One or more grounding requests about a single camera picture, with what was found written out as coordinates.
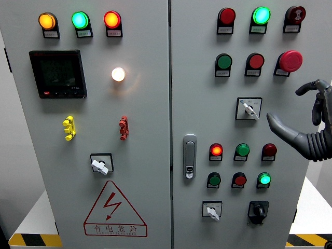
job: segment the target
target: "black digital panel meter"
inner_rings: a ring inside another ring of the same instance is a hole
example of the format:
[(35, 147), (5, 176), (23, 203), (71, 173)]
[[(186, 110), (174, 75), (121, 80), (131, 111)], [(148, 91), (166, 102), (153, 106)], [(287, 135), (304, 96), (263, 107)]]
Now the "black digital panel meter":
[(87, 96), (79, 50), (29, 52), (41, 99), (82, 99)]

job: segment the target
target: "red terminal connector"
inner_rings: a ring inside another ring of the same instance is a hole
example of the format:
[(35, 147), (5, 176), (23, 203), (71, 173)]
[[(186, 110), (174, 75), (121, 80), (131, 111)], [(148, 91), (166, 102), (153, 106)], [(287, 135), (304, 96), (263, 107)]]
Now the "red terminal connector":
[(122, 116), (120, 120), (120, 139), (122, 141), (126, 140), (129, 135), (129, 128), (128, 128), (128, 118), (126, 116)]

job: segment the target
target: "warning sign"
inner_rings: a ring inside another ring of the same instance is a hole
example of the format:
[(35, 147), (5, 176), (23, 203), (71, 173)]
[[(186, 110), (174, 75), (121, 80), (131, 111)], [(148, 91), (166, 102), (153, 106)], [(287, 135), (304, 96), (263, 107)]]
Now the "warning sign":
[(115, 185), (107, 181), (84, 221), (88, 236), (147, 237), (147, 225)]

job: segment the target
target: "robotic arm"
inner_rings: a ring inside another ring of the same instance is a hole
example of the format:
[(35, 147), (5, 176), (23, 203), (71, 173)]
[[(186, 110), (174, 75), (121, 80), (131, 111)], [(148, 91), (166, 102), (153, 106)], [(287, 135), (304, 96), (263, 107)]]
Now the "robotic arm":
[(325, 122), (324, 130), (304, 134), (286, 126), (275, 114), (267, 113), (267, 119), (271, 131), (295, 148), (303, 157), (308, 160), (322, 161), (332, 158), (332, 86), (318, 79), (304, 84), (295, 93), (302, 96), (310, 90), (319, 91), (312, 109), (312, 122), (315, 126), (318, 126), (321, 121)]

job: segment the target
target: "red indicator light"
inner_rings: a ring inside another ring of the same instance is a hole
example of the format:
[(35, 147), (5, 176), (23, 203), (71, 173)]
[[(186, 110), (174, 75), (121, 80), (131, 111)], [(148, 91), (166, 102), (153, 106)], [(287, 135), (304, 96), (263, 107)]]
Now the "red indicator light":
[(221, 10), (219, 19), (223, 24), (232, 24), (234, 23), (236, 14), (235, 11), (231, 8), (225, 8)]
[(277, 152), (276, 146), (274, 144), (266, 144), (263, 147), (263, 153), (265, 156), (273, 157)]
[(104, 22), (110, 29), (115, 29), (119, 27), (121, 23), (121, 16), (116, 11), (109, 11), (104, 15)]
[(286, 12), (286, 18), (291, 24), (300, 24), (306, 17), (306, 10), (302, 6), (293, 6)]
[(242, 186), (247, 182), (247, 178), (245, 178), (244, 176), (239, 176), (235, 179), (235, 184), (238, 186)]
[(223, 147), (221, 144), (213, 144), (210, 146), (210, 152), (213, 156), (220, 156), (223, 153)]
[(260, 54), (255, 54), (249, 60), (249, 65), (253, 69), (258, 69), (258, 68), (262, 67), (263, 64), (264, 64), (264, 57)]
[(302, 62), (303, 57), (301, 53), (296, 50), (290, 50), (283, 53), (279, 59), (280, 68), (288, 73), (298, 70), (301, 67)]

